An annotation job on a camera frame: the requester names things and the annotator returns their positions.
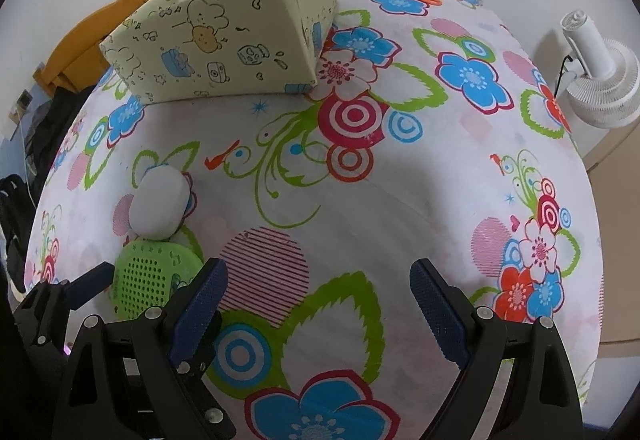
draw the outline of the green fan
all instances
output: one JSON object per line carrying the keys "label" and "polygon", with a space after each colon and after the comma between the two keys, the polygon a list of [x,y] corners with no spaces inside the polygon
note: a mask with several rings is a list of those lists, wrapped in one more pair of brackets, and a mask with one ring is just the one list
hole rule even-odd
{"label": "green fan", "polygon": [[122,249],[115,267],[110,298],[116,317],[128,320],[164,306],[199,273],[202,261],[177,243],[136,240]]}

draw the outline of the cable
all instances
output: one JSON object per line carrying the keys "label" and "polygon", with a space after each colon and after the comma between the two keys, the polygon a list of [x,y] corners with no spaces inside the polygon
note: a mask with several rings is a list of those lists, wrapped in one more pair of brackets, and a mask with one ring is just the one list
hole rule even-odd
{"label": "cable", "polygon": [[31,195],[31,189],[29,188],[29,172],[27,171],[27,150],[25,149],[27,146],[27,143],[24,139],[24,132],[22,131],[22,120],[24,119],[24,116],[27,113],[24,112],[22,114],[22,116],[20,117],[20,120],[18,120],[18,127],[20,128],[20,136],[22,137],[22,156],[24,157],[24,183],[27,184],[27,192],[29,193],[29,198],[31,199],[31,203],[33,205],[33,208],[38,210],[38,206],[36,205],[36,202],[33,201],[33,196]]}
{"label": "cable", "polygon": [[562,79],[562,76],[564,75],[564,65],[566,64],[567,60],[569,60],[570,63],[574,62],[574,58],[572,58],[570,55],[565,55],[564,59],[562,59],[562,65],[560,67],[560,72],[558,75],[558,82],[556,83],[556,90],[554,91],[554,99],[558,97],[558,88],[560,87],[560,79]]}

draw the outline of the wall socket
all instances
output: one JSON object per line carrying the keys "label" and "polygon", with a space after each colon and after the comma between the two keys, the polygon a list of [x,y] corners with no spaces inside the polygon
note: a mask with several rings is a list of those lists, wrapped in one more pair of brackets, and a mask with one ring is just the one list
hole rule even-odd
{"label": "wall socket", "polygon": [[20,124],[32,100],[33,97],[27,90],[24,90],[20,94],[18,100],[15,101],[15,104],[9,110],[9,120],[6,120],[2,126],[2,136],[9,140],[14,137],[15,130],[18,129],[18,124]]}

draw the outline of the yellow cushion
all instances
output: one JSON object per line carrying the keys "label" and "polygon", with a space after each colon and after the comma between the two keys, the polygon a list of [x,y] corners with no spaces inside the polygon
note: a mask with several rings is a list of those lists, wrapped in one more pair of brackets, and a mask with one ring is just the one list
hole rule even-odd
{"label": "yellow cushion", "polygon": [[300,93],[336,0],[150,0],[100,48],[143,104],[191,97]]}

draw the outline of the white fan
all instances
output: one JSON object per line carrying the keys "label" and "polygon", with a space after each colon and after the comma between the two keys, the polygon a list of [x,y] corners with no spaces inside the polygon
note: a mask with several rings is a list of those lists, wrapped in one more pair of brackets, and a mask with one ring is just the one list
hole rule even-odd
{"label": "white fan", "polygon": [[566,88],[575,114],[596,128],[621,128],[640,115],[640,62],[622,43],[603,39],[589,16],[574,10],[562,32],[584,74]]}

